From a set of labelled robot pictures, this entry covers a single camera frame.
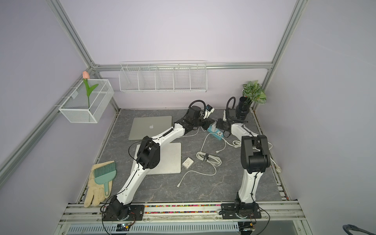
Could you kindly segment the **teal power strip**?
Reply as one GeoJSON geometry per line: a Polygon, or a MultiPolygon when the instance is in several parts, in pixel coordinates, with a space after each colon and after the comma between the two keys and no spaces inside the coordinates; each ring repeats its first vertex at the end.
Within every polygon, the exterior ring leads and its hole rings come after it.
{"type": "Polygon", "coordinates": [[[212,133],[215,138],[218,140],[223,139],[223,132],[219,130],[215,125],[210,125],[207,129],[209,133],[212,133]]]}

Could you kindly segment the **white charger brick front laptop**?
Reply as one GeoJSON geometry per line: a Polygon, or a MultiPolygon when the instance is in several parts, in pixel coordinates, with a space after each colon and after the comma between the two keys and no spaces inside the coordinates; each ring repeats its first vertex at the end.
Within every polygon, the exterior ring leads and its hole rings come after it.
{"type": "Polygon", "coordinates": [[[184,162],[182,163],[182,166],[185,168],[185,169],[189,169],[192,165],[193,165],[193,163],[194,163],[194,161],[193,161],[193,159],[191,159],[191,158],[186,158],[185,160],[184,160],[184,162]]]}

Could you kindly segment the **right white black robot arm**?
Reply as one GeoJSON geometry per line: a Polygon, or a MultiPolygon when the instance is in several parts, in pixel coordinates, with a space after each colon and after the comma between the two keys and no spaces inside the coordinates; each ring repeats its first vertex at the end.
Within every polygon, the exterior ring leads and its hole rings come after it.
{"type": "Polygon", "coordinates": [[[271,165],[268,140],[265,135],[252,132],[245,126],[244,120],[236,117],[235,107],[229,107],[231,100],[236,102],[235,97],[227,101],[224,116],[217,121],[217,128],[229,132],[241,142],[240,162],[244,171],[234,207],[223,205],[221,214],[224,218],[261,218],[256,191],[263,173],[271,165]]]}

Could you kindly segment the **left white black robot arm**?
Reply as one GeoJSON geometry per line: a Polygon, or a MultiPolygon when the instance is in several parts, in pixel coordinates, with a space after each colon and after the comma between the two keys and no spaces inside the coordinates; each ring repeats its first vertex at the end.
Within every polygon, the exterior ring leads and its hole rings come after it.
{"type": "Polygon", "coordinates": [[[189,105],[185,115],[174,122],[172,127],[159,135],[145,136],[141,140],[135,159],[136,164],[132,167],[132,172],[126,183],[117,194],[107,199],[101,207],[102,218],[126,220],[131,214],[130,205],[137,189],[149,172],[160,163],[163,146],[183,137],[195,128],[208,129],[214,123],[214,119],[210,118],[214,110],[204,101],[195,100],[189,105]]]}

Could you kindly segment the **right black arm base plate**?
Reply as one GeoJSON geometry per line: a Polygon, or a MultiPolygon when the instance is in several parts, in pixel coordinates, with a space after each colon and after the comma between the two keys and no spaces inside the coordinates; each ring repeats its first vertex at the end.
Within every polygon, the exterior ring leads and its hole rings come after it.
{"type": "Polygon", "coordinates": [[[223,203],[219,215],[223,219],[260,219],[261,211],[257,203],[236,205],[235,203],[223,203]]]}

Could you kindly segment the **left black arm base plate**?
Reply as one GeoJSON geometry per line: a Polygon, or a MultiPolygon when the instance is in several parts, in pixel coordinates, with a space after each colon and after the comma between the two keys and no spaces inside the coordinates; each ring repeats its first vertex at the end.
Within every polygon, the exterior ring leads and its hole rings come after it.
{"type": "Polygon", "coordinates": [[[144,205],[116,207],[109,205],[103,215],[103,221],[141,221],[144,216],[144,205]]]}

